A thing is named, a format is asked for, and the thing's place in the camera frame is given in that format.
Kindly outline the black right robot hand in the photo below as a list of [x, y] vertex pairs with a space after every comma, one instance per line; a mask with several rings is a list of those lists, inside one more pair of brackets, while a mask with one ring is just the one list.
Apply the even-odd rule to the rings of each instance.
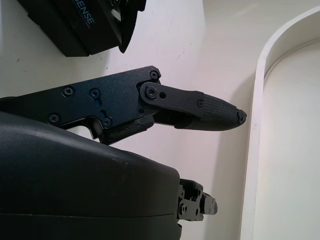
[[3, 240], [178, 240], [216, 200], [172, 167], [114, 148], [154, 124], [226, 131], [247, 114], [147, 66], [0, 100]]

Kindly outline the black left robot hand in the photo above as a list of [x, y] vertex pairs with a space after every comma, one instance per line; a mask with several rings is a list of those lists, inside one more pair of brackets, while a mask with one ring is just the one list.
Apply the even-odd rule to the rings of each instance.
[[138, 12], [143, 12], [146, 0], [110, 0], [111, 13], [117, 19], [121, 35], [119, 50], [124, 53], [132, 39]]

